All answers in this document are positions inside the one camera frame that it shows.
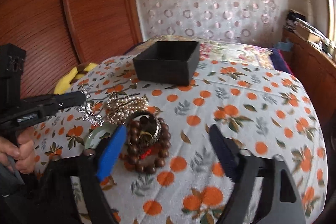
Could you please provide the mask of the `person's left hand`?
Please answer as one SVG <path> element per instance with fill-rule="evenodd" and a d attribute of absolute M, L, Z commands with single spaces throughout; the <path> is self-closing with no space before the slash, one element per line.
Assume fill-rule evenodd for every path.
<path fill-rule="evenodd" d="M 1 137 L 1 164 L 5 166 L 11 173 L 14 172 L 8 156 L 16 160 L 15 168 L 23 174 L 33 173 L 35 168 L 35 152 L 34 152 L 34 129 L 29 127 L 25 129 L 18 137 L 18 146 L 9 140 Z"/>

